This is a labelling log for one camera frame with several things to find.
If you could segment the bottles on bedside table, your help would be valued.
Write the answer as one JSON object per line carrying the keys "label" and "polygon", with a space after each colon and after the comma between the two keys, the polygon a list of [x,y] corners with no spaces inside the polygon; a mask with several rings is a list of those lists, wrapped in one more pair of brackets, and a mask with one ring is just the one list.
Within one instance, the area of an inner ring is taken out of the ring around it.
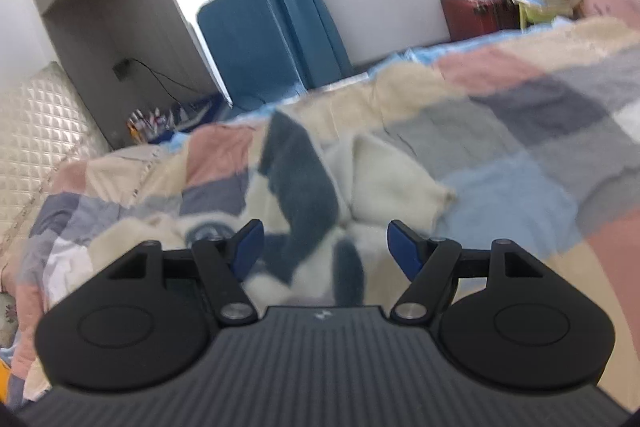
{"label": "bottles on bedside table", "polygon": [[193,103],[174,103],[171,108],[154,108],[143,113],[132,113],[126,127],[130,138],[137,144],[160,144],[170,141],[177,134],[192,132],[201,124],[209,124],[218,112],[219,104],[211,98]]}

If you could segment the yellow green stool with books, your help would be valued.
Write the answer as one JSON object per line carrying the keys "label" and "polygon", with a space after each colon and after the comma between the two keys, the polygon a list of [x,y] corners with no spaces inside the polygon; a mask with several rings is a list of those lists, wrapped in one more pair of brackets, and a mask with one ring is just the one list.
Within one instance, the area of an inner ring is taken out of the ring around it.
{"label": "yellow green stool with books", "polygon": [[574,0],[512,0],[518,7],[521,30],[538,24],[550,23],[555,17],[572,18]]}

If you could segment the cream quilted headboard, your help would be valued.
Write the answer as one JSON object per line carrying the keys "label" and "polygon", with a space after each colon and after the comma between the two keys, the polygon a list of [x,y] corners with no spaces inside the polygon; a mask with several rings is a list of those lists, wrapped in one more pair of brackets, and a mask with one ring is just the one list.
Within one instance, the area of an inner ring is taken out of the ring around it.
{"label": "cream quilted headboard", "polygon": [[1,251],[26,239],[56,174],[108,153],[70,78],[52,62],[1,90]]}

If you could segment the pastel patchwork quilt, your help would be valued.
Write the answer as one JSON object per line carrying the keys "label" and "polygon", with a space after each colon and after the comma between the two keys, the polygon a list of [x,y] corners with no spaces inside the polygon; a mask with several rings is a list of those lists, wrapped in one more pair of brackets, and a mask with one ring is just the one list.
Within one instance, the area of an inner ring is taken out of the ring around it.
{"label": "pastel patchwork quilt", "polygon": [[509,237],[583,291],[616,330],[602,387],[638,407],[639,33],[605,16],[442,56],[412,52],[269,116],[70,162],[10,273],[20,332],[1,384],[10,407],[48,390],[35,330],[100,271],[93,239],[127,217],[175,217],[187,188],[250,170],[240,147],[264,139],[277,113],[321,146],[367,133],[402,150],[454,191],[432,233],[469,248]]}

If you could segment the pink pillow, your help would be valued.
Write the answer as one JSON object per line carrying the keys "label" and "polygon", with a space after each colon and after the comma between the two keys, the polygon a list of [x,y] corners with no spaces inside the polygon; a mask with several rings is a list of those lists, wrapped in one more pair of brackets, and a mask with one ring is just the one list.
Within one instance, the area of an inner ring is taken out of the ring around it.
{"label": "pink pillow", "polygon": [[639,29],[640,0],[582,0],[582,14],[614,17],[631,28]]}

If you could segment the cream and blue fluffy sweater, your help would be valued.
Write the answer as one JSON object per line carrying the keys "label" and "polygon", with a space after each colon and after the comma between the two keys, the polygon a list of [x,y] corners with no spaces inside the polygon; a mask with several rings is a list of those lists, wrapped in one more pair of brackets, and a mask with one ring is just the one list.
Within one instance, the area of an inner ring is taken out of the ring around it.
{"label": "cream and blue fluffy sweater", "polygon": [[386,246],[400,220],[434,230],[454,200],[412,157],[361,133],[321,146],[290,116],[274,114],[265,138],[242,145],[254,166],[184,191],[177,216],[127,217],[93,239],[94,269],[144,241],[190,247],[230,239],[248,221],[264,226],[264,245],[242,286],[259,312],[270,306],[389,308],[407,286]]}

